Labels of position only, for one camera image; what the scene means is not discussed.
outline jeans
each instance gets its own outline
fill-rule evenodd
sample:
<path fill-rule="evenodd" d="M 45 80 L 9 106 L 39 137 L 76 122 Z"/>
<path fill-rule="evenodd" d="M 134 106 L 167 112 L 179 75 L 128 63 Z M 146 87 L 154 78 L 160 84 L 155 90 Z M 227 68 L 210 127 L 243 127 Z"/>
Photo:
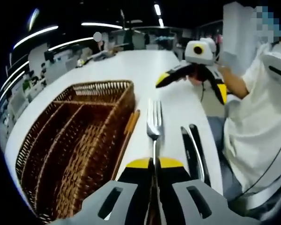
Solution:
<path fill-rule="evenodd" d="M 207 117 L 207 119 L 219 154 L 223 182 L 223 195 L 228 201 L 230 201 L 242 193 L 242 186 L 233 174 L 231 167 L 223 154 L 225 119 L 220 117 Z"/>

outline ceiling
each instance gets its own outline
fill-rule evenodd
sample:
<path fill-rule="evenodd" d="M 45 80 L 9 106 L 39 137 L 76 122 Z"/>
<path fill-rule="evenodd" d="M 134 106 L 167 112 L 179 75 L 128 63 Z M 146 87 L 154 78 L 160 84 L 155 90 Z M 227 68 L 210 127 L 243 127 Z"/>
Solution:
<path fill-rule="evenodd" d="M 8 26 L 12 33 L 5 44 L 12 47 L 20 39 L 46 27 L 58 25 L 59 28 L 46 35 L 34 37 L 16 48 L 14 54 L 23 55 L 30 49 L 44 42 L 64 43 L 79 38 L 92 37 L 96 31 L 109 32 L 114 28 L 83 27 L 82 22 L 99 22 L 121 24 L 121 9 L 125 20 L 140 20 L 135 26 L 159 26 L 154 4 L 159 4 L 165 26 L 178 28 L 196 28 L 206 23 L 222 19 L 223 5 L 232 0 L 42 0 L 42 1 L 12 1 L 5 6 L 6 13 L 11 18 Z M 245 6 L 255 6 L 257 0 L 239 0 Z M 28 31 L 28 20 L 32 12 L 38 8 L 39 15 Z"/>

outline wall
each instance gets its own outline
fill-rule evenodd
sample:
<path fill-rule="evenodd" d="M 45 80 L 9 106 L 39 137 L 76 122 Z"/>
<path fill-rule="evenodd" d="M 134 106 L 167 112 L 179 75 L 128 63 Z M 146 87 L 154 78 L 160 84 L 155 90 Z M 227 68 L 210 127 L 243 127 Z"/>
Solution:
<path fill-rule="evenodd" d="M 252 63 L 257 48 L 251 23 L 253 8 L 237 2 L 223 7 L 223 45 L 221 61 L 228 64 L 233 73 L 242 75 Z"/>
<path fill-rule="evenodd" d="M 34 70 L 34 74 L 39 76 L 42 71 L 42 63 L 45 62 L 44 52 L 48 50 L 47 43 L 32 49 L 28 55 L 30 70 Z"/>

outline wooden chopstick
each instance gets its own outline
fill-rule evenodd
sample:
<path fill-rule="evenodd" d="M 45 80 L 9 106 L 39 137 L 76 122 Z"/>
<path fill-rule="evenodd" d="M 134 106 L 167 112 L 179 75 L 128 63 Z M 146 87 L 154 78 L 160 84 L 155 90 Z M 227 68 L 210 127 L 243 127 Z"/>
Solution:
<path fill-rule="evenodd" d="M 127 145 L 129 143 L 129 140 L 130 140 L 130 137 L 134 131 L 134 128 L 135 128 L 135 125 L 136 125 L 136 122 L 138 120 L 138 118 L 140 117 L 140 110 L 136 110 L 134 113 L 132 113 L 130 115 L 130 118 L 128 120 L 128 123 L 126 125 L 126 128 L 124 130 L 124 134 L 126 135 L 125 136 L 125 139 L 124 139 L 124 142 L 123 142 L 123 145 L 122 145 L 122 148 L 120 150 L 120 153 L 119 153 L 119 156 L 118 156 L 118 159 L 117 159 L 117 162 L 115 164 L 115 167 L 114 167 L 114 170 L 112 172 L 112 175 L 111 175 L 111 180 L 115 180 L 116 176 L 117 176 L 117 173 L 118 173 L 118 169 L 121 165 L 121 162 L 122 162 L 122 159 L 123 159 L 123 156 L 124 156 L 124 153 L 126 151 L 126 148 L 127 148 Z"/>

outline woven basket divider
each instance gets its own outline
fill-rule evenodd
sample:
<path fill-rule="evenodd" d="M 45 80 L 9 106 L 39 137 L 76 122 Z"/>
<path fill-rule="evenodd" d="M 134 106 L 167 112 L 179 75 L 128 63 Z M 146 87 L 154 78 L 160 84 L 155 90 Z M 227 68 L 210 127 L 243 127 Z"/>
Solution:
<path fill-rule="evenodd" d="M 87 127 L 90 124 L 99 126 L 106 120 L 111 110 L 112 106 L 109 105 L 82 105 L 58 134 L 44 161 L 37 182 L 34 209 L 40 218 L 46 215 L 50 220 L 55 219 L 52 213 L 56 204 L 56 195 L 75 146 L 83 137 Z"/>
<path fill-rule="evenodd" d="M 65 169 L 53 212 L 55 218 L 77 213 L 82 201 L 111 179 L 134 107 L 133 83 L 130 83 L 103 126 L 91 125 L 86 129 Z"/>
<path fill-rule="evenodd" d="M 116 103 L 131 81 L 98 81 L 78 83 L 65 89 L 54 101 Z"/>
<path fill-rule="evenodd" d="M 35 204 L 37 180 L 48 151 L 56 135 L 78 109 L 79 105 L 60 105 L 39 131 L 35 141 L 32 143 L 21 177 L 22 189 L 31 206 Z"/>
<path fill-rule="evenodd" d="M 44 124 L 49 120 L 52 114 L 60 107 L 60 105 L 51 103 L 48 107 L 40 114 L 36 122 L 32 125 L 29 132 L 27 133 L 25 140 L 20 148 L 18 153 L 15 171 L 18 177 L 18 180 L 21 180 L 23 167 L 29 155 L 32 143 L 35 141 L 39 131 L 43 128 Z"/>

